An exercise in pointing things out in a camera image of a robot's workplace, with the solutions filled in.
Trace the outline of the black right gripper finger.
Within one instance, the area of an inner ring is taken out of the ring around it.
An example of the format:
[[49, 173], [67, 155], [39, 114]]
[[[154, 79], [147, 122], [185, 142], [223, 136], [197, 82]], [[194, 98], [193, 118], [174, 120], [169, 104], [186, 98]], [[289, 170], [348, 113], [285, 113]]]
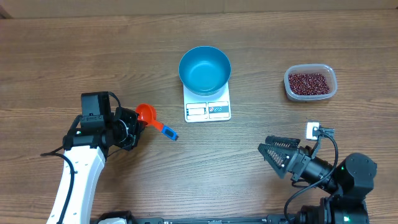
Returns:
[[298, 148], [298, 146], [300, 144], [300, 139], [268, 136], [268, 137], [266, 137], [265, 143], [270, 144], [271, 146], [296, 149], [296, 148]]
[[273, 168], [276, 174], [283, 179], [287, 173], [287, 165], [291, 159], [289, 151], [283, 147], [263, 143], [258, 146], [258, 151], [261, 153], [264, 160]]

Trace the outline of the red measuring scoop blue handle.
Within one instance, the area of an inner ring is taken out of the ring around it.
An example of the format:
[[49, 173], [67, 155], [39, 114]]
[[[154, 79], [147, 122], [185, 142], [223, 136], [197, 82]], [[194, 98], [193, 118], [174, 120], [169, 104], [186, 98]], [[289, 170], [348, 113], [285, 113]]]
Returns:
[[155, 127], [155, 129], [173, 141], [178, 139], [178, 134], [173, 129], [157, 121], [157, 112], [152, 105], [139, 104], [136, 107], [136, 113], [139, 114], [138, 120], [145, 122], [146, 126]]

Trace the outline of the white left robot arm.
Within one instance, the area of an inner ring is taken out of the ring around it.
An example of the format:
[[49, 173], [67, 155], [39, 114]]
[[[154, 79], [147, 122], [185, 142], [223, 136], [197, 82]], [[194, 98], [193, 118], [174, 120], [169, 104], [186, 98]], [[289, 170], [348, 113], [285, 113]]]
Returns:
[[44, 156], [63, 159], [63, 172], [48, 223], [89, 223], [96, 185], [109, 149], [131, 151], [144, 123], [138, 113], [117, 106], [111, 109], [110, 91], [81, 95], [81, 114], [72, 122], [62, 145]]

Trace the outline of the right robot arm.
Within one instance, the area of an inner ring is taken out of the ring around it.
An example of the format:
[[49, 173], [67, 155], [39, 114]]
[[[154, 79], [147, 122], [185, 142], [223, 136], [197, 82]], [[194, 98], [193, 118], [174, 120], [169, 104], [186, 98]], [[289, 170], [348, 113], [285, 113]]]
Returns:
[[365, 198], [374, 188], [377, 164], [361, 153], [329, 164], [316, 156], [319, 142], [313, 147], [299, 143], [299, 139], [268, 136], [258, 151], [280, 178], [292, 174], [298, 195], [318, 187], [328, 196], [318, 206], [302, 206], [296, 214], [268, 215], [268, 223], [369, 223]]

